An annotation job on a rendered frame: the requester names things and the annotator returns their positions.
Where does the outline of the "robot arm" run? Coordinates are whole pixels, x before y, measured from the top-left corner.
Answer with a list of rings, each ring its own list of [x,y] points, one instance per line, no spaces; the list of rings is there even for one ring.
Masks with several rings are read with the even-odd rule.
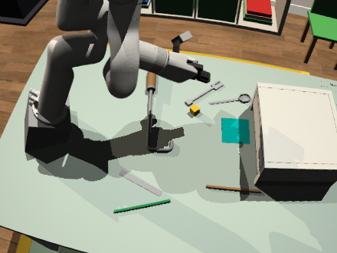
[[[64,34],[49,42],[41,90],[29,90],[36,96],[29,96],[34,101],[33,114],[42,123],[54,125],[64,120],[74,80],[72,67],[101,62],[108,40],[110,58],[103,67],[103,77],[116,98],[134,92],[139,69],[157,74],[164,67],[166,50],[139,40],[142,0],[108,1],[58,0],[57,27],[89,33]]]

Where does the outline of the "yellow cube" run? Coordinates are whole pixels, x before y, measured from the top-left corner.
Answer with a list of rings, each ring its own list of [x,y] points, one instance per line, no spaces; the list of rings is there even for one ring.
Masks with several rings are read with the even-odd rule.
[[[195,116],[198,113],[200,113],[200,108],[195,104],[192,107],[190,107],[190,112],[193,116]]]

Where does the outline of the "grey spoon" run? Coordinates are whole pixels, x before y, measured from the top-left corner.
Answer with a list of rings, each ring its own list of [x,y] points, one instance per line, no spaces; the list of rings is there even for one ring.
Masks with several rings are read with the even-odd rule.
[[[247,102],[250,101],[250,99],[251,98],[250,98],[249,94],[241,94],[236,99],[213,101],[213,102],[209,102],[209,104],[219,104],[219,103],[226,103],[226,102],[237,101],[237,100],[239,100],[240,102],[243,102],[243,103],[247,103]]]

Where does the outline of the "teal square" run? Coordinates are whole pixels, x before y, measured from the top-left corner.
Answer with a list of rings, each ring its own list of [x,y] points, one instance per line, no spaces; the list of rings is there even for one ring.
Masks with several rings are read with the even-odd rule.
[[[250,144],[249,120],[221,118],[222,143]]]

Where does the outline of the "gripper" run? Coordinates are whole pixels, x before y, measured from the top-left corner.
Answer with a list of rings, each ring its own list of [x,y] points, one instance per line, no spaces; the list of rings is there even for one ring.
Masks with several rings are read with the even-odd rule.
[[[193,57],[167,50],[166,54],[165,65],[161,71],[157,73],[160,77],[164,77],[176,83],[182,83],[189,79],[197,79],[197,81],[203,83],[210,82],[211,73],[203,71],[203,65],[198,64],[198,61]]]

